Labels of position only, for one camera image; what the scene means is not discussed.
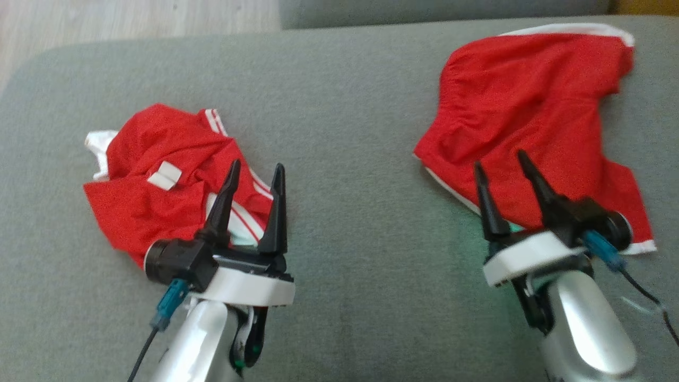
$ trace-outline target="gray sofa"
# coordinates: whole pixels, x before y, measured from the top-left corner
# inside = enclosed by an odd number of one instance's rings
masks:
[[[252,168],[287,167],[295,304],[269,314],[252,381],[542,381],[537,333],[509,288],[489,288],[479,218],[411,151],[437,110],[450,53],[551,22],[634,34],[636,66],[602,104],[604,151],[631,167],[657,254],[629,271],[679,322],[679,20],[596,16],[458,21],[122,41],[52,50],[0,99],[0,381],[123,381],[164,288],[100,233],[81,185],[88,131],[157,102],[220,110]],[[645,301],[597,280],[651,382],[679,351]],[[181,323],[157,337],[148,380]]]
[[[609,0],[280,0],[286,29],[605,14]]]

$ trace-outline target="gray fabric surface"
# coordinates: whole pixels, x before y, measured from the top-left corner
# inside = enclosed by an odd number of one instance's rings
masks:
[[[280,0],[286,29],[605,14],[609,0]]]
[[[679,20],[445,22],[72,46],[31,60],[0,101],[0,381],[123,381],[164,288],[100,233],[83,140],[156,102],[219,108],[256,172],[287,167],[291,307],[269,314],[253,381],[541,381],[537,334],[481,272],[479,219],[411,156],[450,53],[549,22],[608,22],[637,39],[604,149],[636,173],[659,253],[630,273],[679,325]],[[597,267],[649,381],[679,373],[659,316]],[[181,323],[160,335],[151,375]]]

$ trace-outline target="red garment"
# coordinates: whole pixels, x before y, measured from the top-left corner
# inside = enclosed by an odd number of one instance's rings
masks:
[[[436,119],[415,155],[474,205],[473,163],[480,160],[502,215],[537,228],[540,209],[516,157],[524,149],[557,192],[621,212],[634,230],[631,253],[654,250],[632,172],[602,153],[598,113],[600,99],[618,92],[632,68],[634,39],[603,24],[580,25],[608,35],[552,33],[571,25],[489,37],[453,52],[441,73]]]
[[[272,197],[214,110],[194,115],[153,105],[125,123],[106,153],[110,180],[85,184],[84,190],[111,245],[139,266],[154,241],[191,239],[203,226],[209,195],[218,193],[235,159],[242,167],[229,230],[240,224],[253,244],[261,238]],[[164,161],[182,171],[167,191],[147,181]]]

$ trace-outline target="blue cable connector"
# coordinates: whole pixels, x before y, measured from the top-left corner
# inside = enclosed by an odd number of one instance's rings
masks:
[[[589,253],[601,258],[611,271],[619,272],[627,266],[627,262],[620,256],[618,249],[613,247],[613,244],[609,243],[600,233],[587,230],[583,234],[582,240]]]
[[[187,294],[189,294],[188,282],[182,279],[173,279],[170,286],[168,286],[167,292],[165,292],[165,295],[160,299],[158,306],[155,308],[156,313],[151,320],[151,327],[158,329],[159,332],[164,332],[170,325],[172,314],[175,313]]]

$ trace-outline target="black cable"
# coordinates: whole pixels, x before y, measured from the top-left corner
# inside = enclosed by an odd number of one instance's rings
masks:
[[[621,269],[620,273],[623,274],[623,276],[629,281],[630,284],[632,284],[633,287],[635,287],[635,289],[639,291],[639,293],[643,294],[647,299],[655,302],[655,304],[662,310],[663,320],[665,320],[665,326],[667,326],[667,330],[669,330],[669,333],[672,335],[672,338],[674,338],[674,342],[677,344],[677,346],[679,346],[679,336],[677,336],[677,332],[674,331],[672,324],[669,322],[669,314],[667,314],[667,309],[665,309],[665,305],[663,305],[663,303],[660,302],[660,300],[658,300],[657,297],[648,293],[647,290],[645,290],[641,285],[639,285],[639,283],[637,283],[636,280],[633,279],[632,276],[630,276],[626,270]]]
[[[144,355],[146,355],[146,352],[149,350],[151,342],[155,338],[156,334],[158,334],[158,328],[153,328],[153,330],[151,330],[151,334],[149,334],[149,338],[146,339],[144,347],[142,347],[141,352],[139,352],[139,357],[136,359],[136,364],[134,364],[134,367],[132,368],[132,372],[130,373],[130,378],[128,378],[128,382],[132,382],[134,380],[136,372],[139,371],[139,366],[141,366],[141,361],[144,360]]]

